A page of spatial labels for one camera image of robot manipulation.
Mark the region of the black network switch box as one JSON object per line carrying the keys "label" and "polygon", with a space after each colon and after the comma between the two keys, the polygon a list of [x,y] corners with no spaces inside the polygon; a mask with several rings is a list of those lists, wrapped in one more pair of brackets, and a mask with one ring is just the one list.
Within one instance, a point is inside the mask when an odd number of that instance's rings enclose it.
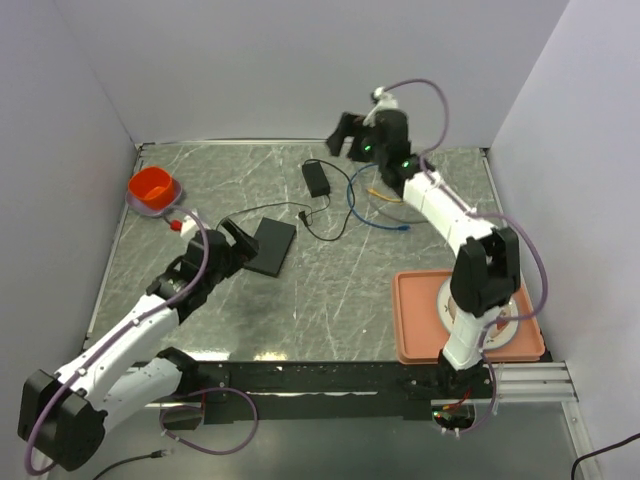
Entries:
{"label": "black network switch box", "polygon": [[263,217],[254,234],[259,244],[258,254],[244,269],[277,278],[296,233],[292,224]]}

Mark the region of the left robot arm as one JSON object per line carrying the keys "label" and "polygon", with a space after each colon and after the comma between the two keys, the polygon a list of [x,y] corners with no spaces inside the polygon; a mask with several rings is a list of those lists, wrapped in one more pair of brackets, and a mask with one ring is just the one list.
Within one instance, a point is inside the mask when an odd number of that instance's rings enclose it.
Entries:
{"label": "left robot arm", "polygon": [[192,214],[196,232],[147,287],[132,310],[92,347],[53,373],[37,370],[25,381],[18,436],[23,465],[37,477],[55,467],[79,469],[105,437],[148,403],[190,400],[198,363],[167,348],[136,372],[129,369],[164,336],[203,306],[214,288],[256,257],[258,241],[231,220],[209,229]]}

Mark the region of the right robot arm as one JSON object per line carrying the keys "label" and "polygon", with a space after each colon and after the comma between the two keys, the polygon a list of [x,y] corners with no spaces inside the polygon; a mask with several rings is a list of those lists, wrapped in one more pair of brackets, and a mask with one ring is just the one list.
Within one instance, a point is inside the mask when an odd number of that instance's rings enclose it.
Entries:
{"label": "right robot arm", "polygon": [[344,112],[325,141],[329,153],[338,156],[347,139],[352,141],[348,158],[373,163],[386,186],[419,212],[455,255],[449,288],[456,315],[438,356],[437,386],[444,396],[459,398],[479,378],[488,333],[520,289],[518,236],[478,216],[427,154],[412,152],[403,111]]}

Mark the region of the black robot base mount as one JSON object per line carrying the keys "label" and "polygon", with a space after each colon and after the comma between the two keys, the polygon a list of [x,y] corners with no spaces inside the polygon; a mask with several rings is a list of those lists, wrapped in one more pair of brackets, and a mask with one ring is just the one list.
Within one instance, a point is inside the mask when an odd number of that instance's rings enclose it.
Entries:
{"label": "black robot base mount", "polygon": [[[207,388],[216,392],[207,393]],[[391,418],[429,420],[438,401],[489,399],[488,370],[446,380],[436,365],[374,362],[202,362],[195,379],[162,402],[202,406],[207,424],[251,420],[243,397],[253,400],[261,420]]]}

